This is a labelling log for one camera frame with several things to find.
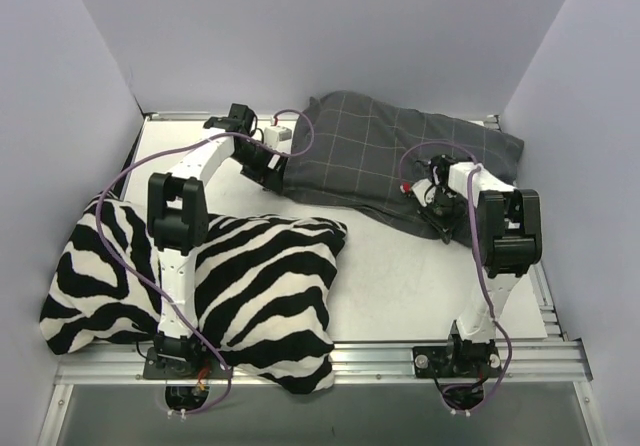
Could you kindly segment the dark grey checked pillowcase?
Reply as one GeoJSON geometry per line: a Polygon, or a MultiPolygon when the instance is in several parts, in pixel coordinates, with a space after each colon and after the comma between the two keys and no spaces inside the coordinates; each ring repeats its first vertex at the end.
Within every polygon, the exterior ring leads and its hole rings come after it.
{"type": "Polygon", "coordinates": [[[434,156],[475,156],[506,183],[516,180],[523,140],[442,114],[400,108],[364,94],[313,97],[299,118],[283,194],[301,204],[354,209],[384,225],[434,240],[437,231],[400,191],[426,175],[434,156]]]}

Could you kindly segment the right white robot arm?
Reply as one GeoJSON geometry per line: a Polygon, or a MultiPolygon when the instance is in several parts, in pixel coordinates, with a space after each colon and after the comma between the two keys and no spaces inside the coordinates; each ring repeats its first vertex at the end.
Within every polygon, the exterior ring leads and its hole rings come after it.
{"type": "Polygon", "coordinates": [[[540,198],[498,179],[483,165],[447,155],[427,162],[427,178],[415,184],[419,214],[449,243],[469,225],[479,286],[454,320],[443,351],[446,368],[465,375],[489,360],[497,323],[517,283],[542,256],[540,198]]]}

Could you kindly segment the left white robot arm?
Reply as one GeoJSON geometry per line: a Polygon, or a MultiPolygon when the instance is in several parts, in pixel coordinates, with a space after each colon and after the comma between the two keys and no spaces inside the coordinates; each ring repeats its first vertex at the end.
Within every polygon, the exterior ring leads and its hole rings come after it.
{"type": "Polygon", "coordinates": [[[211,117],[202,126],[207,141],[190,151],[165,173],[150,176],[147,189],[147,227],[159,259],[159,287],[164,293],[161,317],[153,339],[157,362],[180,377],[196,374],[207,347],[196,328],[196,249],[209,231],[205,186],[227,159],[241,165],[241,173],[272,191],[282,189],[286,159],[280,155],[292,131],[274,119],[257,141],[256,114],[234,104],[225,117],[211,117]]]}

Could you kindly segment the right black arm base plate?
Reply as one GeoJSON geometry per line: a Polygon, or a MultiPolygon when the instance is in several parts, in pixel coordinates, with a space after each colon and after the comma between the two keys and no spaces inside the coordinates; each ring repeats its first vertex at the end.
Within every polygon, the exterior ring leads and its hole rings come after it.
{"type": "Polygon", "coordinates": [[[502,373],[493,343],[470,346],[416,346],[412,348],[414,374],[428,379],[487,379],[502,373]]]}

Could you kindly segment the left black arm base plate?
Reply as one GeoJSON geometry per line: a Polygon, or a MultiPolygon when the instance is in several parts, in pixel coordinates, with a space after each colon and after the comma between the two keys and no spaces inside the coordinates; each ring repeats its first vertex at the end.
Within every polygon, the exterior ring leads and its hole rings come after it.
{"type": "Polygon", "coordinates": [[[142,377],[145,380],[227,379],[229,374],[211,353],[203,353],[192,362],[162,356],[154,347],[146,352],[142,377]]]}

